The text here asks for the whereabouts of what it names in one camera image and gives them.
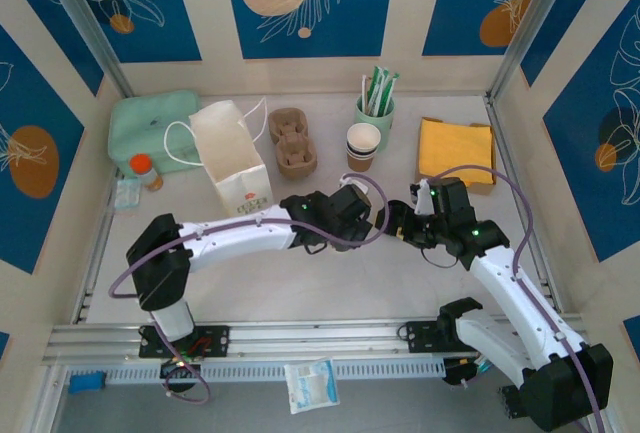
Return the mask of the brown cardboard cup carrier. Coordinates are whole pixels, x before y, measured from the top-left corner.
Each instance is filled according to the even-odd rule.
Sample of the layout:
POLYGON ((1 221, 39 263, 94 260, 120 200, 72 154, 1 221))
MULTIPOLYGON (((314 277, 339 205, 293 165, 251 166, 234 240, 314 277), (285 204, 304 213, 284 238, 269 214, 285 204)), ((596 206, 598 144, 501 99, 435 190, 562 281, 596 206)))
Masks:
POLYGON ((308 177, 317 168, 318 155, 304 111, 280 108, 270 112, 267 120, 280 174, 288 180, 308 177))

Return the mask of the white paper takeout bag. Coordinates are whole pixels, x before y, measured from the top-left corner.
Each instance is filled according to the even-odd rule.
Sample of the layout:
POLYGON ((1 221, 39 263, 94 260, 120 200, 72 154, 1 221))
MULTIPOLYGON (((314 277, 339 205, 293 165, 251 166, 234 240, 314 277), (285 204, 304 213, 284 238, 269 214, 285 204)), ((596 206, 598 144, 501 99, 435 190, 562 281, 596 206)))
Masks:
POLYGON ((207 172, 230 217, 256 213, 273 204, 269 175, 255 142, 266 131, 253 136, 247 114, 231 100, 212 103, 189 117, 172 122, 185 128, 194 140, 199 159, 183 163, 207 172))

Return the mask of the white brown paper cup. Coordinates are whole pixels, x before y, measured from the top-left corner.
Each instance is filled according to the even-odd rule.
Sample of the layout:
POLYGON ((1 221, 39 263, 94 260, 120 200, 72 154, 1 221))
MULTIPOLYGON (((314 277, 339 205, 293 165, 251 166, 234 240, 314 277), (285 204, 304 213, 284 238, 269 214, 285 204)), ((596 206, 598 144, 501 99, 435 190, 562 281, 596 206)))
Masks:
POLYGON ((349 150, 369 154, 378 148, 381 142, 381 133, 374 125, 356 123, 348 129, 346 141, 349 150))
POLYGON ((372 166, 374 158, 374 153, 363 155, 351 150, 347 151, 347 164, 354 172, 362 173, 368 171, 372 166))

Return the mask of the yellow napkin stack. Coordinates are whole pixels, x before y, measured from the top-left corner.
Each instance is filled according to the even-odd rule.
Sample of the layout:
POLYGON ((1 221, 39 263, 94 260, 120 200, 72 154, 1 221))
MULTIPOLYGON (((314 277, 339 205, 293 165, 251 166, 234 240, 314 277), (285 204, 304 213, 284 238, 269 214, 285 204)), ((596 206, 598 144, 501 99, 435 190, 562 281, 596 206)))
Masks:
POLYGON ((463 165, 495 168, 492 128, 489 125, 459 125, 422 118, 416 176, 436 176, 463 165))

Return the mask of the mint green straw holder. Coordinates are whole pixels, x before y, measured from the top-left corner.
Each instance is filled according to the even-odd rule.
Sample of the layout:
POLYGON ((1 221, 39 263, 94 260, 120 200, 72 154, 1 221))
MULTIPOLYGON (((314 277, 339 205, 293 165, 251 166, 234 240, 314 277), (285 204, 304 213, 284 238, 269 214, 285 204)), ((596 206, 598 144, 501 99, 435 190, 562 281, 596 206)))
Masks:
POLYGON ((356 101, 355 106, 355 123, 366 123, 374 125, 381 134, 381 140, 378 147, 379 151, 383 151, 389 140, 390 130, 393 125, 393 119, 395 114, 395 102, 393 99, 390 100, 389 112, 387 115, 382 117, 373 117, 365 114, 362 111, 362 96, 359 96, 356 101))

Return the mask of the green wrapped straw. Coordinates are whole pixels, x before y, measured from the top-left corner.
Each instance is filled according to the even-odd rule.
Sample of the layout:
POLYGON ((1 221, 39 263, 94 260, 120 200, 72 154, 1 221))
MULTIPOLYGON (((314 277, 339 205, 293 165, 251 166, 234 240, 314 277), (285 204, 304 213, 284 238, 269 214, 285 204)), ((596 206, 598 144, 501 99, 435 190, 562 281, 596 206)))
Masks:
POLYGON ((381 75, 381 68, 379 66, 375 66, 372 77, 371 77, 369 89, 367 92, 367 106, 365 109, 365 113, 367 115, 371 115, 372 104, 377 97, 377 90, 379 87, 380 75, 381 75))
POLYGON ((379 82, 379 88, 378 88, 377 97, 376 97, 376 100, 375 100, 374 108, 372 109, 373 115, 375 117, 378 117, 381 114, 381 111, 382 111, 382 100, 383 100, 383 96, 384 96, 384 91, 385 91, 386 86, 387 86, 387 84, 389 82, 389 78, 390 78, 389 70, 387 68, 383 68, 381 70, 381 75, 379 77, 380 82, 379 82))
POLYGON ((388 114, 389 104, 391 102, 393 91, 395 84, 399 78, 398 73, 394 73, 385 83, 384 89, 382 91, 382 98, 379 108, 379 116, 383 117, 388 114))

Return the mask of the white blue wipe packet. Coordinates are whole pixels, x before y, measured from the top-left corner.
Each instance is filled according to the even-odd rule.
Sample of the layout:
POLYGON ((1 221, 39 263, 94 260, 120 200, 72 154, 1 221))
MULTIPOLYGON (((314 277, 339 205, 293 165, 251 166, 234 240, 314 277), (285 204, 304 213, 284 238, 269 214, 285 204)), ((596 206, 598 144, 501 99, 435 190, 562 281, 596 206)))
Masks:
POLYGON ((286 364, 284 375, 292 415, 340 404, 332 359, 286 364))

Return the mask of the orange lid bottle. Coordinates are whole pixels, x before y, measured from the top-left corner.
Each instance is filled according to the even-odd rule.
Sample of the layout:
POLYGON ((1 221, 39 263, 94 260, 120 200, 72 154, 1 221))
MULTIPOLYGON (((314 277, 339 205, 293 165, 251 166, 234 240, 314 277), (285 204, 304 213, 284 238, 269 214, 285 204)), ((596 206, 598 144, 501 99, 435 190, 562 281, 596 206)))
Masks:
POLYGON ((147 190, 158 191, 163 186, 163 179, 154 168, 149 155, 136 154, 132 156, 129 160, 129 166, 147 190))

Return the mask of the black ribbed bar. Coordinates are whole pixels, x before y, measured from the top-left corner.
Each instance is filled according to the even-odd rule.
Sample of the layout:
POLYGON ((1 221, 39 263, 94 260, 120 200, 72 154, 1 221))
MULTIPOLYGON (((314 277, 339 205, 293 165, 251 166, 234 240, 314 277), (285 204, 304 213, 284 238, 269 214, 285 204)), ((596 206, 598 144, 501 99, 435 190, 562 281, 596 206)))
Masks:
POLYGON ((526 411, 520 401, 519 390, 514 385, 502 386, 498 389, 501 403, 509 419, 524 418, 526 411))

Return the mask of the small clear plastic packet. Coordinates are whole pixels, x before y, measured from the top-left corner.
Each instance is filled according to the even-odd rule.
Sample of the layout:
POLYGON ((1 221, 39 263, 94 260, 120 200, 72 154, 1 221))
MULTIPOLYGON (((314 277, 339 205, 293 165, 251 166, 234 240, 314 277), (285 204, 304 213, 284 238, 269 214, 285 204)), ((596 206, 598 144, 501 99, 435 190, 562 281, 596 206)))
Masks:
POLYGON ((139 205, 141 182, 137 178, 120 179, 115 187, 114 209, 128 210, 139 205))

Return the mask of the mint green zip pouch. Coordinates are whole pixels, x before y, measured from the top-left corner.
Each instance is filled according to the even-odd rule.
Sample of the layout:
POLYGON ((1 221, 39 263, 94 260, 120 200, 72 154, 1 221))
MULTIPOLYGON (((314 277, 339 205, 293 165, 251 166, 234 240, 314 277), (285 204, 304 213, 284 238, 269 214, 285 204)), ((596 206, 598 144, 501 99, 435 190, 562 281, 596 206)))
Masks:
POLYGON ((146 154, 160 174, 199 167, 189 117, 201 109, 199 95, 176 90, 128 98, 111 112, 108 155, 123 176, 135 176, 129 160, 146 154))

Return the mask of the blue plastic clip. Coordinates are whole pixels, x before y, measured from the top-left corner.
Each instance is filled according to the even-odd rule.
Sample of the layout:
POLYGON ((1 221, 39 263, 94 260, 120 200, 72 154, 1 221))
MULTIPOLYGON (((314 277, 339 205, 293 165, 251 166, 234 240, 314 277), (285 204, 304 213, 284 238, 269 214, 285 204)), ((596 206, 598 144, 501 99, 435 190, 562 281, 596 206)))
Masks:
POLYGON ((106 386, 106 374, 104 372, 92 372, 73 374, 69 379, 68 393, 70 395, 94 392, 104 389, 106 386))

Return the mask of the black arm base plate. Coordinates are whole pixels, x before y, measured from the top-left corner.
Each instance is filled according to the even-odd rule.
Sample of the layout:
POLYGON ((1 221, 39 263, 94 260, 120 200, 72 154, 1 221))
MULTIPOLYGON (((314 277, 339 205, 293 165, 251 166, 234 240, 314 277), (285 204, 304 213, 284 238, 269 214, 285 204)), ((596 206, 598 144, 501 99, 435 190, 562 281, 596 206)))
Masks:
POLYGON ((407 321, 396 329, 399 340, 412 354, 434 354, 451 357, 477 357, 480 351, 463 343, 454 323, 440 320, 407 321))
MULTIPOLYGON (((227 325, 196 326, 194 331, 172 346, 186 359, 224 358, 229 346, 230 328, 227 325)), ((151 359, 171 359, 175 355, 161 339, 156 328, 144 325, 139 328, 141 337, 138 356, 151 359)))

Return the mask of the aluminium front rail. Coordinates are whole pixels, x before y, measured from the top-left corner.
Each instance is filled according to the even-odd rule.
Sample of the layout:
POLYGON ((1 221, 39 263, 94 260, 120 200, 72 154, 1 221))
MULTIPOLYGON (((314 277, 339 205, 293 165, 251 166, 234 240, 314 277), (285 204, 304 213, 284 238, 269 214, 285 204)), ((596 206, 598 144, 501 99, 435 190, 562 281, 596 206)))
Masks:
MULTIPOLYGON (((211 330, 224 326, 227 334, 210 346, 220 352, 213 361, 288 361, 332 357, 390 359, 410 356, 399 338, 408 320, 334 320, 293 322, 208 322, 211 330)), ((168 361, 171 353, 151 347, 149 333, 136 324, 59 325, 52 329, 44 350, 44 365, 103 365, 168 361)))

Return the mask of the aluminium corner post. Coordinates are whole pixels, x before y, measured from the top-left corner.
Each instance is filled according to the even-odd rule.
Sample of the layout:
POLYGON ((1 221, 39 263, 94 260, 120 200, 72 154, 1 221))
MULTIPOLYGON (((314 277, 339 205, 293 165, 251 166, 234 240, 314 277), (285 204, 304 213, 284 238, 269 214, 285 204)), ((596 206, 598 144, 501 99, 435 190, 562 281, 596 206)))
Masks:
POLYGON ((135 93, 108 38, 96 20, 86 0, 59 0, 87 48, 123 98, 134 97, 135 93))
POLYGON ((486 92, 488 106, 493 107, 504 92, 511 76, 536 38, 556 0, 531 0, 528 9, 508 46, 500 67, 486 92))

